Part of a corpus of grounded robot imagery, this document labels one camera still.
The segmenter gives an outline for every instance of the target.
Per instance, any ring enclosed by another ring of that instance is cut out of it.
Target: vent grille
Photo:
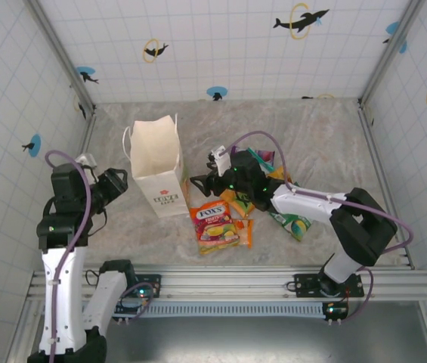
[[[125,318],[133,315],[114,314]],[[238,302],[156,302],[144,313],[145,318],[186,317],[186,316],[298,316],[323,318],[322,303],[238,303]]]

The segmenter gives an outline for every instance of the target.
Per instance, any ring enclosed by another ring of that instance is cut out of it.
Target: grid pattern wall
[[[98,103],[358,97],[407,3],[42,1]]]
[[[73,98],[22,0],[0,0],[0,361],[39,261],[36,226],[52,196],[44,153],[57,148],[76,154],[85,131]],[[35,134],[42,146],[32,157],[22,145]]]
[[[427,268],[427,2],[370,106],[395,204],[416,233],[409,250]]]

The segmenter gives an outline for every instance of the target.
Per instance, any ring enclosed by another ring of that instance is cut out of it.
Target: white paper bag
[[[131,161],[132,178],[159,217],[189,213],[187,173],[183,164],[178,121],[164,116],[157,121],[135,121],[122,135],[122,149]],[[131,141],[126,152],[125,137]]]

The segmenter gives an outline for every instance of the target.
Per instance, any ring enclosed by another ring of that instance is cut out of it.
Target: paper bag handle
[[[125,157],[128,158],[129,161],[131,161],[131,157],[129,157],[128,153],[125,150],[125,134],[126,132],[129,134],[129,141],[131,141],[131,126],[128,126],[124,129],[124,133],[122,134],[122,152],[124,153]],[[176,135],[178,134],[178,113],[175,113],[175,132]]]
[[[129,133],[129,141],[131,141],[131,126],[128,126],[124,129],[124,133],[122,134],[122,152],[124,152],[125,157],[128,158],[129,161],[131,161],[131,157],[129,157],[128,153],[125,151],[125,144],[124,144],[124,139],[125,139],[125,134]]]

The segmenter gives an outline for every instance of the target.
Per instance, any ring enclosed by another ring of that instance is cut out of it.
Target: marble surface
[[[357,186],[384,206],[356,100],[350,99],[101,105],[89,146],[99,172],[113,167],[130,173],[122,152],[124,128],[136,119],[155,120],[175,113],[190,176],[208,172],[207,155],[213,147],[227,146],[246,132],[265,130],[280,142],[289,173],[301,186],[332,192],[349,192]],[[240,146],[274,150],[271,141],[260,135]],[[267,213],[255,210],[250,215],[255,220],[251,250],[234,247],[201,256],[189,215],[159,219],[130,176],[128,183],[129,189],[107,207],[107,226],[90,239],[88,262],[127,258],[133,263],[169,265],[322,265],[340,248],[329,225],[314,222],[298,242]],[[215,199],[190,186],[192,206]],[[94,217],[94,228],[102,225],[102,218]],[[399,262],[399,253],[391,253],[378,263]]]

